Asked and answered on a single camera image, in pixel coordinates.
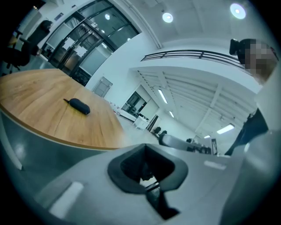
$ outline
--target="white desk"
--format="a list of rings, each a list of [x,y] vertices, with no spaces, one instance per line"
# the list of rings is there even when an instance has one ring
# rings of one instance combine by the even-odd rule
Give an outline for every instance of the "white desk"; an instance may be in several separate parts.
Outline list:
[[[149,122],[147,122],[143,117],[139,116],[133,125],[137,129],[144,130],[149,125]]]

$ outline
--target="glass partition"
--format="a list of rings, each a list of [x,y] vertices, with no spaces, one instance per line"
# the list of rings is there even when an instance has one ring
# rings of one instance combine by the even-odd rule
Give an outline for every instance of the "glass partition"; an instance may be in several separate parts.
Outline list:
[[[117,45],[117,47],[120,47],[125,42],[131,40],[133,37],[137,35],[137,32],[131,27],[131,25],[128,25],[121,30],[115,32],[112,34],[109,39],[113,41]]]
[[[105,43],[96,47],[85,60],[81,63],[80,67],[88,72],[91,76],[101,66],[101,64],[113,53]]]
[[[93,4],[91,4],[88,7],[84,7],[80,13],[85,16],[86,18],[90,18],[96,13],[100,12],[101,10],[111,6],[108,2],[106,1],[96,1]]]
[[[107,36],[128,23],[127,20],[114,8],[96,15],[91,18],[90,21],[97,23],[98,28]]]

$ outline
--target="ceiling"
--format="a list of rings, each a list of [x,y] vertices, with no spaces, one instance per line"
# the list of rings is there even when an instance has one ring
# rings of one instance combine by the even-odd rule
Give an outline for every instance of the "ceiling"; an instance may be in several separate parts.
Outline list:
[[[247,0],[130,0],[151,26],[161,43],[194,37],[230,40],[259,38],[273,47],[274,40],[267,26]],[[237,19],[230,12],[232,3],[246,10],[245,19]],[[166,23],[163,12],[173,15]]]
[[[248,115],[256,110],[254,93],[219,75],[178,67],[137,70],[166,112],[172,111],[176,120],[199,137],[216,138],[221,153],[228,150]],[[163,91],[168,104],[158,89]],[[216,133],[230,123],[235,126],[233,130]]]

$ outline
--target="railing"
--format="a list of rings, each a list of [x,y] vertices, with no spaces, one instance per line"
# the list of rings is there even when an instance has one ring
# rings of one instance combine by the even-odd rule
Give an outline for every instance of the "railing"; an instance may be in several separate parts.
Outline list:
[[[244,66],[235,57],[214,52],[214,51],[203,51],[203,50],[174,50],[174,51],[163,51],[153,54],[146,55],[142,61],[159,59],[159,58],[199,58],[209,61],[219,62],[225,65],[236,66],[243,70],[245,73],[251,75],[245,70]]]

